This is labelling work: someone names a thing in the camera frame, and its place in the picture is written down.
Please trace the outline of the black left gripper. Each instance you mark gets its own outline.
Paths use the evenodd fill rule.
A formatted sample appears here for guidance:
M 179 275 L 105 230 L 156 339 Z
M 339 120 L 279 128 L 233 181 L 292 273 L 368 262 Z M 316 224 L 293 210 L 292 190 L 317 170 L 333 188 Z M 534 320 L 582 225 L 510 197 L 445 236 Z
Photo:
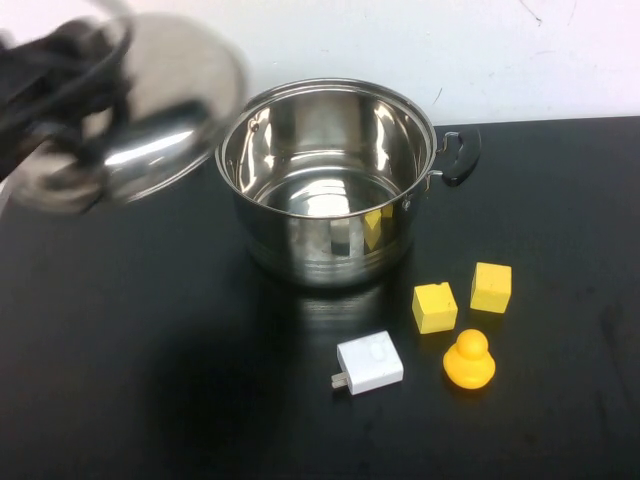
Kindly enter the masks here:
M 87 20 L 64 23 L 47 36 L 1 46 L 1 179 L 45 142 L 85 167 L 102 156 L 86 138 L 83 121 L 109 111 L 112 132 L 129 120 L 129 21 L 112 41 Z

